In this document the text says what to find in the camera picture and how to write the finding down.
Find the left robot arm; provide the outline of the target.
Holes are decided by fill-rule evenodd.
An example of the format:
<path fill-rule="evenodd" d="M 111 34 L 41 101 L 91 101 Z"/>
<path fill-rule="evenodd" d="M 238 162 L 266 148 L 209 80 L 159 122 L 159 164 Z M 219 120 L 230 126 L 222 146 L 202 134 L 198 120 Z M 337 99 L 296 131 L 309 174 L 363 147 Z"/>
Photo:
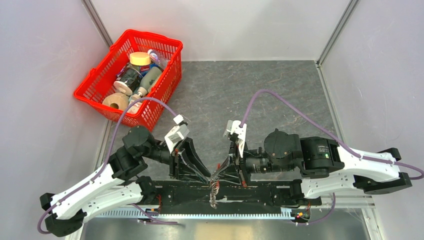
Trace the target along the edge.
<path fill-rule="evenodd" d="M 130 204 L 152 204 L 158 190 L 143 176 L 145 158 L 169 166 L 175 180 L 207 183 L 210 171 L 197 155 L 185 123 L 174 126 L 163 141 L 144 126 L 132 127 L 118 148 L 92 174 L 61 193 L 40 197 L 43 234 L 64 237 L 79 230 L 96 215 Z"/>

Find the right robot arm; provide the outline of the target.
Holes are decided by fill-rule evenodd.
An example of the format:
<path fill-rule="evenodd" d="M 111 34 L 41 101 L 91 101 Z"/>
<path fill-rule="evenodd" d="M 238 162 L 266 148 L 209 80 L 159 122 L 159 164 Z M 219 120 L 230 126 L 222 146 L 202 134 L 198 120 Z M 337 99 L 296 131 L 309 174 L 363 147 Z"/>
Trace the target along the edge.
<path fill-rule="evenodd" d="M 299 170 L 301 177 L 290 183 L 288 197 L 300 205 L 307 199 L 348 189 L 384 195 L 410 188 L 411 178 L 396 166 L 399 159 L 396 148 L 363 151 L 356 157 L 333 139 L 301 138 L 276 129 L 265 138 L 263 147 L 240 151 L 232 144 L 227 159 L 211 179 L 248 187 L 252 174 Z"/>

